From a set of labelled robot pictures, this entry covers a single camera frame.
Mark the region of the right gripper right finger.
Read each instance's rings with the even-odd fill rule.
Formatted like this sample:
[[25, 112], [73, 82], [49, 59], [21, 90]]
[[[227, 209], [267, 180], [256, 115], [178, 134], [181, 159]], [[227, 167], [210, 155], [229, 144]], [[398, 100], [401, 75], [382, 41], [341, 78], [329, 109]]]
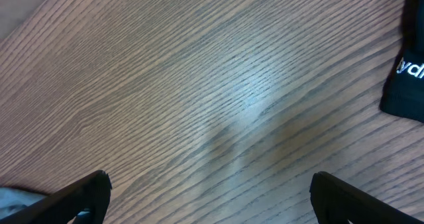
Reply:
[[309, 192], [319, 224], [423, 224], [328, 172], [313, 175]]

